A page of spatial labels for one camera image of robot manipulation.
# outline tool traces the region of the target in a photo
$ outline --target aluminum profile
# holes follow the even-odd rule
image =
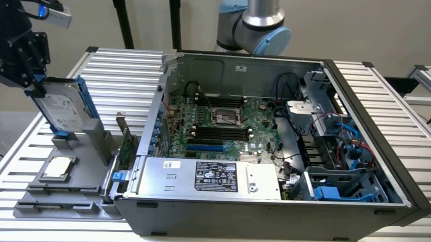
[[[336,62],[424,193],[431,185],[431,130],[374,68]]]

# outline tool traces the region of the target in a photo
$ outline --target black pole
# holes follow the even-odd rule
[[[117,16],[119,18],[119,23],[121,23],[125,47],[126,49],[135,49],[133,31],[130,29],[130,23],[129,23],[126,0],[113,0],[113,1],[114,1],[114,7],[117,9]]]
[[[182,0],[170,0],[173,47],[175,49],[182,49],[181,7]]]

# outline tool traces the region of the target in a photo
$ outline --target motherboard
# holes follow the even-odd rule
[[[277,162],[272,151],[280,145],[280,136],[270,104],[262,98],[171,97],[169,156]]]

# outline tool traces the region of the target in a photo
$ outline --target white sticker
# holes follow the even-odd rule
[[[163,162],[163,168],[166,169],[179,169],[182,166],[182,161],[179,160],[166,160]]]
[[[65,131],[82,132],[83,120],[71,99],[62,95],[46,94],[46,98],[41,101],[54,119],[55,126]]]
[[[235,66],[237,72],[247,72],[247,66]]]

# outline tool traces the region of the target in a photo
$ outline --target blue latch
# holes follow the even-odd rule
[[[125,172],[117,172],[113,176],[113,181],[123,183],[126,182],[127,174]]]
[[[374,194],[366,194],[361,198],[342,198],[337,187],[318,187],[314,191],[317,199],[321,201],[368,202],[376,196]]]

